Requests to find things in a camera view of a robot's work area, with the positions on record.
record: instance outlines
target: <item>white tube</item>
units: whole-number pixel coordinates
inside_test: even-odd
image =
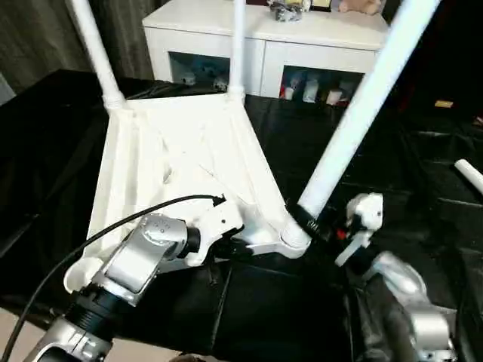
[[[245,49],[245,0],[234,0],[233,4],[233,36],[232,57],[229,65],[228,92],[243,98],[243,61]]]
[[[405,0],[389,30],[374,68],[358,87],[309,183],[298,201],[313,217],[324,209],[355,151],[397,81],[440,0]],[[281,238],[292,247],[307,247],[309,236],[289,218]]]
[[[103,100],[106,109],[122,108],[125,99],[118,88],[112,72],[106,49],[100,38],[96,20],[92,14],[88,0],[72,0],[72,8],[77,18],[78,28],[84,38],[94,70],[97,73],[100,86],[103,90]]]
[[[476,170],[467,160],[459,160],[454,166],[465,176],[473,186],[483,195],[483,175]]]

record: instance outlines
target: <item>gray curtain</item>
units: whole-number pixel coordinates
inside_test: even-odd
[[[57,69],[91,70],[68,1],[0,1],[0,72],[17,93]],[[165,2],[91,0],[117,77],[152,78],[142,19]]]

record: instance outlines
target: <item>stuffed toy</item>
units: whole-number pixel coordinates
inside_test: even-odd
[[[380,9],[380,0],[342,0],[339,11],[360,11],[361,13],[374,15]]]

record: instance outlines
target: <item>small object on cabinet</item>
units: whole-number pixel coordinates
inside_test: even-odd
[[[359,11],[368,15],[375,15],[379,12],[381,0],[342,0],[339,4],[339,11]]]
[[[228,90],[228,80],[224,77],[216,77],[213,82],[213,88],[217,91],[226,92]]]
[[[290,80],[290,84],[288,85],[288,87],[285,88],[282,98],[284,98],[286,100],[292,100],[294,98],[294,93],[297,90],[297,88],[299,87],[302,79],[303,79],[303,73],[302,72],[296,72],[292,76],[292,78]]]
[[[331,11],[331,0],[312,0],[310,10],[314,11]]]
[[[274,13],[275,20],[281,23],[298,21],[302,19],[303,6],[301,2],[287,4],[285,0],[267,0],[270,11]]]
[[[325,104],[328,104],[329,106],[335,106],[337,105],[341,97],[342,91],[340,89],[333,89],[329,92]]]
[[[195,73],[190,71],[184,72],[181,75],[181,81],[183,82],[183,84],[186,84],[186,85],[195,85],[196,84]]]
[[[307,103],[315,103],[318,92],[318,79],[316,75],[307,77],[305,90],[303,91],[303,101]]]

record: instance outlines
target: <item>black table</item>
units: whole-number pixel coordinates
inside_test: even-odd
[[[209,91],[119,84],[126,96]],[[249,96],[245,108],[281,193],[297,200],[342,110]],[[108,118],[92,74],[58,71],[3,105],[0,120],[0,247],[26,230],[0,259],[0,305],[18,312],[85,239]],[[458,308],[455,328],[474,342],[483,330],[483,197],[451,165],[464,157],[483,170],[483,130],[464,121],[384,109],[329,204],[343,209],[359,192],[382,192],[385,221],[374,242],[420,271],[433,302]],[[67,307],[62,277],[46,286],[33,323],[47,327]],[[367,297],[348,291],[345,274],[312,245],[296,260],[265,255],[162,275],[121,335],[232,361],[377,360],[367,357],[377,346],[361,328],[372,323]]]

